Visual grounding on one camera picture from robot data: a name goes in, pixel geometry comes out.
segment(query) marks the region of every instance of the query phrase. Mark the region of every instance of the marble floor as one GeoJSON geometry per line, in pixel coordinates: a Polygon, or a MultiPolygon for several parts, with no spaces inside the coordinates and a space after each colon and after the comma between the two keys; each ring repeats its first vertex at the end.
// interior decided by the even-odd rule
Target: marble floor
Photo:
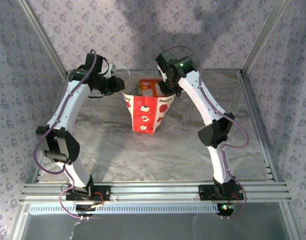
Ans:
{"type": "MultiPolygon", "coordinates": [[[[226,151],[234,175],[244,180],[266,179],[259,143],[236,74],[231,71],[204,71],[203,79],[221,107],[226,112],[232,112],[250,136],[247,148],[226,151]]],[[[133,132],[122,94],[116,93],[85,101],[75,123],[74,136],[81,146],[80,159],[95,182],[211,180],[213,168],[210,155],[197,135],[203,127],[197,108],[187,94],[182,93],[174,100],[153,135],[133,132]]],[[[229,143],[242,145],[244,140],[243,133],[233,125],[229,143]]],[[[58,170],[48,160],[44,166],[58,170]]],[[[42,173],[40,182],[43,181],[67,179],[64,174],[42,173]]]]}

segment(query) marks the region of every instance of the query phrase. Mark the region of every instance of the paper bag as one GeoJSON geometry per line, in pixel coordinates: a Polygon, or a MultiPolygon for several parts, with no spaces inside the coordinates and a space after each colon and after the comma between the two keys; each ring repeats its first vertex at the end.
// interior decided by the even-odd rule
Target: paper bag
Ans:
{"type": "Polygon", "coordinates": [[[122,91],[122,94],[131,113],[133,131],[153,134],[161,124],[176,95],[168,97],[130,95],[142,79],[163,80],[156,76],[134,76],[125,82],[126,89],[122,91]]]}

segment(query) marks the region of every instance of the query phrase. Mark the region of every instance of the purple cable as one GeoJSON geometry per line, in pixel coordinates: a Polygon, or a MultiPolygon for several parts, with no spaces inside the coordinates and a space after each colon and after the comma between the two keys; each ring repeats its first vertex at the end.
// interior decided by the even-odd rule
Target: purple cable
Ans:
{"type": "Polygon", "coordinates": [[[174,49],[174,48],[185,48],[185,49],[188,49],[188,50],[190,50],[197,57],[197,59],[199,61],[199,68],[200,68],[200,73],[199,73],[199,78],[198,78],[198,85],[199,85],[199,89],[201,90],[201,93],[202,93],[204,99],[209,104],[209,106],[212,108],[212,110],[215,111],[215,114],[218,114],[218,115],[222,116],[223,118],[226,118],[227,120],[229,120],[232,123],[236,124],[246,135],[246,141],[245,141],[245,143],[242,146],[234,146],[234,145],[230,145],[230,144],[224,143],[222,145],[222,147],[221,147],[221,150],[222,150],[221,154],[222,154],[222,157],[223,157],[224,167],[228,171],[228,174],[230,175],[232,180],[241,187],[241,189],[243,191],[243,194],[244,194],[245,201],[244,201],[244,204],[243,204],[242,208],[238,211],[237,214],[233,215],[232,217],[227,217],[227,218],[229,219],[229,218],[236,217],[236,216],[240,215],[243,212],[243,210],[244,210],[244,208],[246,206],[247,196],[246,196],[246,191],[245,191],[244,187],[241,185],[241,183],[236,178],[233,177],[233,175],[231,174],[231,172],[230,172],[230,170],[228,168],[228,164],[227,164],[226,156],[225,156],[225,147],[231,147],[231,148],[234,148],[234,149],[244,149],[248,145],[248,143],[249,143],[249,135],[248,135],[246,129],[239,122],[233,120],[232,118],[230,118],[227,115],[225,115],[225,114],[221,113],[220,111],[218,111],[218,109],[212,104],[212,102],[209,100],[209,98],[205,94],[205,91],[202,88],[202,71],[203,71],[203,67],[202,67],[202,62],[201,62],[200,58],[198,57],[198,55],[192,49],[190,49],[189,47],[182,46],[182,45],[173,46],[170,49],[168,49],[168,51],[171,50],[171,49],[174,49]]]}
{"type": "Polygon", "coordinates": [[[73,218],[80,219],[80,218],[81,218],[80,216],[75,216],[75,215],[71,214],[71,213],[64,207],[64,205],[62,204],[62,200],[61,200],[62,195],[63,195],[65,192],[67,192],[68,190],[73,189],[74,183],[75,183],[75,182],[74,182],[74,179],[73,179],[72,176],[71,176],[71,174],[69,174],[69,172],[68,172],[66,169],[65,169],[64,171],[65,171],[66,175],[68,176],[68,178],[72,181],[72,185],[69,186],[68,188],[65,188],[65,189],[59,194],[59,196],[58,196],[58,201],[59,201],[59,204],[61,205],[61,207],[63,208],[63,210],[64,210],[68,215],[70,215],[70,216],[73,217],[73,218]]]}
{"type": "MultiPolygon", "coordinates": [[[[91,49],[91,52],[94,53],[94,55],[96,56],[96,51],[94,49],[91,49]]],[[[89,77],[89,75],[91,74],[91,72],[93,71],[93,68],[95,67],[95,64],[96,64],[96,57],[94,57],[94,61],[93,61],[93,65],[92,67],[90,68],[90,70],[87,72],[87,74],[82,78],[82,80],[72,89],[72,91],[67,95],[62,107],[61,107],[61,110],[59,111],[59,114],[56,118],[56,121],[53,123],[53,125],[49,128],[49,130],[46,131],[46,133],[44,133],[44,135],[40,138],[40,140],[37,142],[37,144],[35,145],[34,147],[34,150],[33,150],[33,159],[34,159],[34,162],[35,164],[41,169],[43,170],[44,172],[48,173],[48,174],[61,174],[62,172],[65,171],[65,165],[63,166],[62,170],[60,171],[49,171],[47,169],[45,169],[37,160],[37,157],[36,157],[36,153],[37,153],[37,149],[38,147],[41,145],[42,141],[47,137],[47,135],[49,135],[49,133],[54,129],[54,127],[56,126],[56,124],[58,123],[58,121],[60,120],[63,112],[64,112],[64,109],[65,109],[65,106],[69,100],[69,98],[71,96],[73,96],[73,93],[76,91],[76,89],[78,89],[79,86],[81,86],[81,84],[83,84],[83,82],[86,81],[86,79],[89,77]]]]}

